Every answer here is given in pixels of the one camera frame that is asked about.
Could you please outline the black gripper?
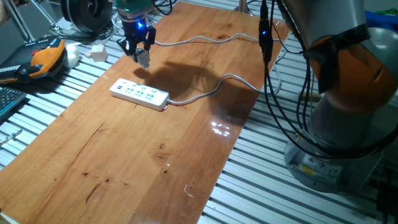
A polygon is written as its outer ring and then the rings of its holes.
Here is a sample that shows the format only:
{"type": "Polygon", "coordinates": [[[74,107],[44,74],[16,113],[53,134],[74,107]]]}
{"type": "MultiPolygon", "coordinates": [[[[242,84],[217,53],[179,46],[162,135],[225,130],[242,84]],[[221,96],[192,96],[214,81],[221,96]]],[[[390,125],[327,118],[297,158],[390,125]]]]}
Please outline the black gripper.
{"type": "Polygon", "coordinates": [[[144,19],[122,21],[122,25],[125,37],[118,39],[116,43],[128,57],[137,63],[137,44],[144,42],[144,49],[150,50],[155,44],[156,29],[153,26],[147,27],[144,19]]]}

